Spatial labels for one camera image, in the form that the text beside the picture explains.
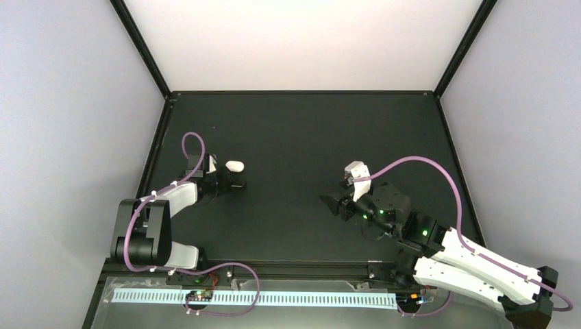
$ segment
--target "black frame edge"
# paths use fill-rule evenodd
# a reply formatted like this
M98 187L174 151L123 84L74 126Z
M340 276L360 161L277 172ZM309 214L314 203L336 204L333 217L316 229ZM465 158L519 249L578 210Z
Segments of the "black frame edge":
M460 64L462 64L462 60L468 53L468 49L470 49L470 46L476 39L476 36L478 35L478 32L480 32L484 22L486 22L486 19L494 8L496 1L497 0L483 0L478 10L476 10L476 14L472 19L472 22L470 22L470 25L468 25L468 29L466 30L466 33L464 33L464 36L462 37L458 48L454 52L450 63L446 67L442 78L440 78L438 86L436 86L436 89L434 89L436 98L439 99L442 97L442 95L444 95L446 88L452 81L452 78L454 77L454 74L456 74Z
M431 95L432 90L175 90L174 95Z
M83 321L83 329L90 329L92 323L95 320L95 315L97 314L97 307L99 306L99 300L101 300L101 294L105 289L105 282L98 281L95 286L95 291L93 291L89 307L87 309L87 314L85 315L85 320Z
M153 141L151 142L149 154L147 155L147 160L145 161L145 167L143 168L143 174L141 175L135 198L140 198L147 193L149 183L151 182L151 176L153 175L153 169L156 167L156 163L158 161L163 138L169 125L169 119L171 118L174 102L175 99L172 97L168 97L165 100L164 107L160 115L160 120L158 121L158 126L156 128L156 133L153 135Z
M119 16L119 19L121 19L123 26L125 26L125 29L129 34L129 37L131 37L131 40L133 40L135 48L137 48L137 52L139 52L139 55L141 56L141 59L145 63L145 66L147 66L147 69L149 70L153 80L158 85L158 88L160 89L160 92L162 93L163 97L169 97L171 91L169 90L169 87L167 86L167 83L165 82L165 79L163 78L163 75L158 65L156 64L156 61L153 59L151 52L149 52L149 48L147 48L145 40L143 39L143 36L141 36L141 33L137 28L137 24L135 24L133 17L129 13L129 9L127 8L127 5L125 4L124 0L110 0L110 1L111 4L113 5L113 8L115 8L117 16Z
M450 134L450 128L448 127L448 121L446 120L444 108L442 107L442 103L440 102L439 97L437 97L435 94L434 101L436 102L436 106L438 107L438 112L440 113L440 119L442 120L444 130L446 131L446 138L448 139L450 151L452 152L452 158L454 159L454 164L456 165L456 170L458 172L458 176L460 177L460 184L462 185L462 189L464 190L464 194L466 195L465 201L468 204L468 211L470 212L470 215L472 217L474 230L476 231L476 238L478 239L478 241L474 242L478 243L482 247L486 247L486 243L484 242L484 236L482 235L482 230L480 229L480 224L478 223L478 219L476 218L476 211L474 210L474 205L472 204L472 198L470 197L470 193L468 192L466 179L464 177L464 173L462 172L462 167L460 166L458 154L456 153L456 147L454 146L454 141L452 140L452 134Z

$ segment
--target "black table surface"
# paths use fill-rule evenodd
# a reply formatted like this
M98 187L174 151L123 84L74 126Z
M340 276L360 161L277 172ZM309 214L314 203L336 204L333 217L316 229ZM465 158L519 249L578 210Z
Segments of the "black table surface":
M212 260L394 261L396 241L361 237L362 219L334 217L319 195L339 192L351 161L374 173L404 156L443 165L458 184L462 232L477 239L451 145L431 93L175 93L149 190L186 166L182 136L199 133L218 161L245 163L247 188L172 218L174 241L206 249ZM196 138L188 150L199 151ZM456 226L452 190L428 164L407 162L378 182L392 182L414 209ZM369 235L377 231L370 230Z

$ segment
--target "purple cable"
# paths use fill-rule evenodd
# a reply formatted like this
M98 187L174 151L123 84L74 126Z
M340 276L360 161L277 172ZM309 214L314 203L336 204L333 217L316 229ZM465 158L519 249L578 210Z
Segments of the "purple cable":
M401 313L401 315L405 316L405 317L429 317L431 315L436 315L438 313L440 313L441 311L445 310L450 303L452 302L452 296L454 295L453 292L449 292L448 293L448 298L446 299L446 303L444 303L444 305L438 307L438 309L433 310L432 312L428 312L428 313L421 313L421 314L417 314L417 313L405 313L404 310L401 309L401 307L399 307L399 305L397 305L397 310Z
M198 168L201 166L201 164L203 162L204 154L206 153L206 146L204 145L203 139L201 138L201 136L196 134L195 132L189 132L189 133L186 133L184 135L184 137L182 138L182 151L184 152L184 155L186 158L188 158L188 153L186 152L186 138L188 136L195 136L198 138L200 145L201 145L201 156L200 156L200 159L198 160L198 163L196 164L196 167L194 167L194 169L186 177L179 180L177 182L177 185L184 183L185 181L190 179L190 177L192 177L192 175L196 172L196 170L198 170ZM167 191L170 191L172 188L175 188L177 185L172 184L172 185L166 186L166 187L162 188L161 190L159 190L156 194L161 195ZM139 204L139 206L137 207L137 209L135 210L135 212L131 216L131 220L129 221L129 225L127 226L127 232L125 233L125 240L123 242L123 260L125 261L125 265L127 266L127 268L133 272L143 272L143 271L148 271L150 269L161 269L161 270L168 270L168 271L175 270L175 271L189 274L192 276L202 276L204 274L210 273L212 271L215 271L217 269L220 269L220 268L226 267L226 266L242 267L242 268L248 270L250 272L250 274L252 274L252 276L256 280L256 296L254 297L252 304L250 304L250 306L248 306L248 308L246 308L245 310L238 312L238 313L219 313L219 312L210 312L210 311L206 311L206 310L201 310L201 311L199 311L199 314L216 315L216 316L222 316L222 317L235 317L238 315L243 315L243 314L248 313L256 305L256 302L258 301L258 297L260 295L260 282L258 280L258 275L256 274L256 272L247 265L244 265L242 263L223 263L223 264L211 267L205 271L195 272L195 271L188 271L185 269L174 269L171 267L145 266L145 267L137 268L137 267L133 266L133 264L131 264L131 260L129 259L128 250L129 250L129 239L131 238L131 233L133 232L133 227L135 226L135 222L137 221L137 217L141 213L141 210L143 210L143 208L145 207L145 205L148 202L150 202L151 200L154 200L155 198L156 198L155 195L150 195L150 196L146 197L143 201L141 201L141 204ZM189 305L188 305L189 301L190 300L186 301L186 308L188 309L188 311L191 310Z
M209 269L207 269L205 271L200 271L200 272L191 272L191 271L187 271L185 269L176 269L176 271L179 271L179 272L182 272L182 273L185 273L185 274L190 274L192 276L202 276L202 275L204 275L206 273L210 273L212 271L215 271L215 270L217 270L219 268L226 267L226 266L238 266L238 267L242 267L242 268L246 269L248 272L250 272L250 274L252 274L252 276L254 277L254 280L256 280L256 295L254 296L254 299L252 300L252 303L245 310L242 310L242 311L237 312L237 313L220 313L220 312L211 312L211 311L208 311L208 310L199 310L199 311L196 311L196 313L199 313L199 314L207 314L207 315L215 315L215 316L218 316L218 317L237 317L239 315L244 315L244 314L250 312L250 310L252 310L254 308L254 306L256 305L256 303L258 302L258 297L260 296L260 281L258 280L258 275L256 274L256 272L253 269L251 269L248 265L244 265L242 263L223 263L223 264L216 265L216 266L211 267L211 268L209 268ZM190 305L189 305L189 303L190 303L190 301L192 299L194 299L194 297L188 298L186 300L186 309L188 311L192 310L190 308Z
M464 239L462 238L462 201L460 199L460 193L458 192L458 187L456 186L456 183L454 183L454 180L452 179L450 174L439 163L437 163L433 160L430 160L428 158L424 158L423 156L406 156L405 158L401 158L399 160L392 162L390 165L388 165L387 167L378 171L377 173L374 173L371 176L356 178L353 181L354 182L363 182L365 180L375 179L375 178L383 175L387 171L391 170L393 167L395 167L401 163L408 162L408 161L421 161L421 162L428 163L429 165L432 165L434 168L438 169L438 171L440 171L440 173L442 173L442 175L444 175L444 177L446 178L446 180L450 184L450 187L452 188L452 191L454 192L454 198L456 199L456 211L457 211L456 234L458 235L458 239L460 240L460 243L462 243L464 248L466 248L470 252L474 253L474 248L468 246L466 241L464 241ZM512 274L515 274L516 276L518 276L520 278L523 278L524 280L527 280L526 275L524 275L518 271L515 271L514 269L511 269L510 267L508 267L500 262L497 262L496 260L488 257L487 255L478 254L478 256L482 257L483 259L486 259L487 261L489 261L490 263L493 263L494 265L496 265L498 267L501 267L502 269L505 269L506 271L509 271ZM573 302L569 298L567 298L566 296L559 293L557 290L555 290L552 287L549 287L546 284L539 282L535 279L530 279L530 282L545 289L546 291L549 291L550 293L557 295L558 297L560 297L562 300L564 300L567 303L567 307L553 307L553 310L558 311L558 312L567 312L567 311L570 311L573 309Z

